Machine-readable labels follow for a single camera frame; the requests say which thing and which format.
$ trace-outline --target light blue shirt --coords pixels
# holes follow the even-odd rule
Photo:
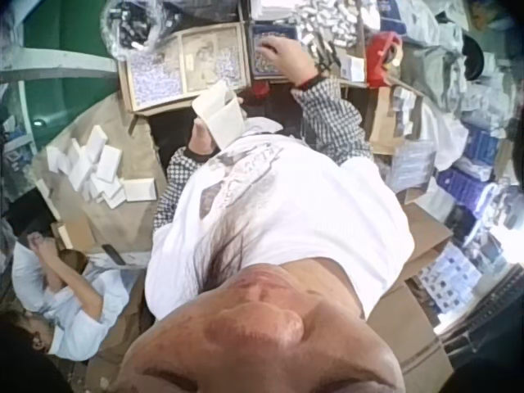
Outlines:
[[[16,296],[29,311],[43,314],[53,321],[55,332],[50,355],[84,361],[93,357],[109,329],[129,302],[141,269],[126,267],[101,268],[89,263],[83,276],[103,296],[102,316],[95,320],[83,310],[69,287],[57,293],[44,288],[44,272],[38,257],[16,243],[13,254],[12,281]]]

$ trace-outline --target white t-shirt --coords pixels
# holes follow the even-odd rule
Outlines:
[[[413,251],[406,216],[371,160],[339,167],[293,138],[244,137],[193,174],[173,222],[155,232],[146,299],[158,319],[197,295],[195,250],[231,209],[253,240],[243,267],[335,260],[366,318]]]

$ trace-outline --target blue box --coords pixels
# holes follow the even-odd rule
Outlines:
[[[482,163],[494,166],[495,158],[499,152],[500,140],[474,125],[464,123],[464,126],[469,130],[464,155],[474,164]]]

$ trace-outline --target workbench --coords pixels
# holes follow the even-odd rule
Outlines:
[[[123,152],[117,175],[125,179],[154,178],[156,195],[160,198],[166,181],[149,125],[125,110],[118,93],[85,111],[49,146],[66,151],[72,138],[76,138],[82,146],[96,124],[103,128],[109,138],[108,144]],[[119,253],[151,250],[157,201],[125,202],[114,210],[104,201],[86,202],[81,193],[73,190],[67,176],[48,170],[45,150],[34,158],[32,170],[37,182],[42,179],[49,190],[49,195],[43,196],[57,220],[67,222],[87,217],[96,242],[91,252],[99,252],[102,244],[111,244]]]

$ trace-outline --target white fabric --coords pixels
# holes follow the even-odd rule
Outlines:
[[[402,0],[396,3],[408,37],[427,46],[440,43],[439,24],[422,0]]]
[[[74,361],[93,357],[128,304],[129,291],[134,282],[124,283],[121,270],[88,265],[83,276],[103,296],[102,316],[96,321],[84,313],[69,287],[55,294],[44,288],[43,275],[35,253],[17,242],[13,255],[13,287],[27,310],[41,313],[54,322],[55,332],[49,354]]]
[[[335,260],[366,317],[413,251],[404,212],[371,160],[339,167],[292,138],[244,137],[193,174],[173,222],[155,232],[146,299],[158,319],[197,295],[195,249],[229,206],[253,239],[243,267]]]
[[[448,169],[464,153],[468,129],[451,113],[443,113],[429,100],[422,101],[420,139],[435,143],[435,167]]]

